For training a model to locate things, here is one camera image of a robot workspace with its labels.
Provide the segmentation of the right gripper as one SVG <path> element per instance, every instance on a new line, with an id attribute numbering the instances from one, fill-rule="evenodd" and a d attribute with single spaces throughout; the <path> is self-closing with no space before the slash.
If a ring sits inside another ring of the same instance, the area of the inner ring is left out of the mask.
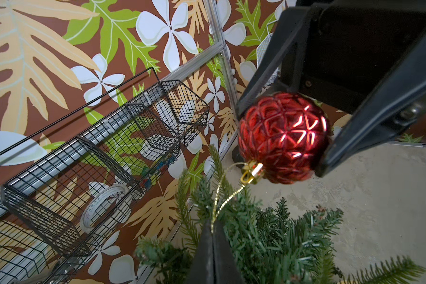
<path id="1" fill-rule="evenodd" d="M 346 113 L 357 109 L 315 169 L 323 178 L 351 156 L 398 137 L 426 114 L 426 1 L 321 4 L 310 24 L 300 79 L 294 71 L 297 50 L 289 50 L 309 26 L 309 7 L 281 14 L 235 113 L 243 118 L 281 63 L 285 85 Z"/>

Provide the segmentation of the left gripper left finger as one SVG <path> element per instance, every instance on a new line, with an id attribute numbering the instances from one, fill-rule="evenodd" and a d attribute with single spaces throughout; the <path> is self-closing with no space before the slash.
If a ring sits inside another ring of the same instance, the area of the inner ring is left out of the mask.
<path id="1" fill-rule="evenodd" d="M 198 247 L 196 248 L 186 283 L 215 283 L 214 245 L 210 221 L 207 221 L 202 227 L 200 240 L 198 242 Z"/>

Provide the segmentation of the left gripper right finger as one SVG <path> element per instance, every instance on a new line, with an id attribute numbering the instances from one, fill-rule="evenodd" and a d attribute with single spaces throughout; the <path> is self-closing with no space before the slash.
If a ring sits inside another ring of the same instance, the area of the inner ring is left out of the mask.
<path id="1" fill-rule="evenodd" d="M 214 223 L 213 228 L 213 258 L 215 284 L 244 283 L 223 230 L 223 225 L 219 221 Z"/>

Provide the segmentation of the red patterned ornament ball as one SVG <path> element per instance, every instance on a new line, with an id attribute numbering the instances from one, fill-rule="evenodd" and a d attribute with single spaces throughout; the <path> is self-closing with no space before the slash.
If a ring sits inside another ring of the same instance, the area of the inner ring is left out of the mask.
<path id="1" fill-rule="evenodd" d="M 241 189 L 261 178 L 290 185 L 306 181 L 331 142 L 323 109 L 302 95 L 262 95 L 239 125 L 239 153 L 245 170 Z"/>

